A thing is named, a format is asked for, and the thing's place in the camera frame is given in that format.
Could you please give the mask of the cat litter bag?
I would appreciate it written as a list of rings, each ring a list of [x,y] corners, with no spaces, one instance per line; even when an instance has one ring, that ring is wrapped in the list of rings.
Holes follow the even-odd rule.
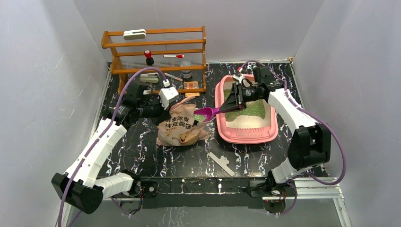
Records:
[[[169,111],[170,119],[158,125],[156,144],[165,147],[191,146],[209,138],[205,122],[193,118],[196,104],[190,104],[194,97],[186,97],[173,105]]]

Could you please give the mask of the pink cat litter box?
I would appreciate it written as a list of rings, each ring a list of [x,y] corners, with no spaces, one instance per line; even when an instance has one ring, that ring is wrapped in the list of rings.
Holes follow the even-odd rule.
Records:
[[[249,102],[244,111],[220,113],[216,120],[220,137],[229,143],[270,142],[279,131],[276,111],[264,100]]]

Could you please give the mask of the purple litter scoop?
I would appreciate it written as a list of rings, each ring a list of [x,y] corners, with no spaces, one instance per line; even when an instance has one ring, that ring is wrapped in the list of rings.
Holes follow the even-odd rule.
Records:
[[[220,114],[220,108],[205,107],[202,109],[197,109],[193,112],[193,118],[199,122],[209,122],[217,114]]]

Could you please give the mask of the grey bag sealing clip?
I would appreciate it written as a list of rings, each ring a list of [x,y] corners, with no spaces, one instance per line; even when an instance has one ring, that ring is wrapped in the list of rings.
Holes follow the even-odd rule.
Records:
[[[229,161],[226,157],[221,156],[217,157],[215,154],[212,152],[208,153],[208,156],[215,162],[217,163],[230,177],[234,177],[235,173],[233,170],[231,170],[228,167]]]

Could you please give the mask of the orange wooden shelf rack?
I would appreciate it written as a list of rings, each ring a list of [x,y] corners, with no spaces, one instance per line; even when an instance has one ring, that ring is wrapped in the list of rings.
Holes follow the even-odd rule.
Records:
[[[104,31],[101,39],[101,47],[110,49],[112,61],[110,72],[119,76],[118,93],[122,92],[128,75],[136,73],[145,67],[156,67],[161,71],[178,72],[181,70],[192,70],[200,72],[195,76],[199,88],[185,90],[179,89],[180,93],[185,92],[206,92],[206,28],[170,28],[170,29],[145,29],[145,39],[124,40],[124,31]],[[154,64],[146,64],[145,50],[151,50]],[[184,54],[184,58],[164,58],[166,54]],[[183,61],[190,61],[191,67],[181,67]]]

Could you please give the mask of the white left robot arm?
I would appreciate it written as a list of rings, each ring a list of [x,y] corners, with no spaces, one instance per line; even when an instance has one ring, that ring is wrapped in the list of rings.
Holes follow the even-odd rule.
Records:
[[[56,173],[52,185],[62,201],[91,214],[104,199],[124,193],[135,197],[141,192],[139,175],[130,170],[98,179],[104,162],[117,142],[140,118],[154,124],[167,120],[171,106],[179,96],[175,87],[152,92],[146,85],[132,84],[122,96],[116,96],[105,109],[95,134],[77,160],[63,173]]]

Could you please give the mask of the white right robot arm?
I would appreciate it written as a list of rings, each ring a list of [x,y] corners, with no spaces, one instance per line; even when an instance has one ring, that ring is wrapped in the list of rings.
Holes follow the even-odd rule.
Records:
[[[242,73],[232,78],[231,93],[220,106],[220,112],[244,110],[248,102],[264,100],[276,110],[292,134],[287,158],[268,172],[264,187],[269,194],[280,195],[290,180],[330,160],[328,127],[303,112],[289,92],[285,78],[276,77],[267,66],[253,68],[254,82]]]

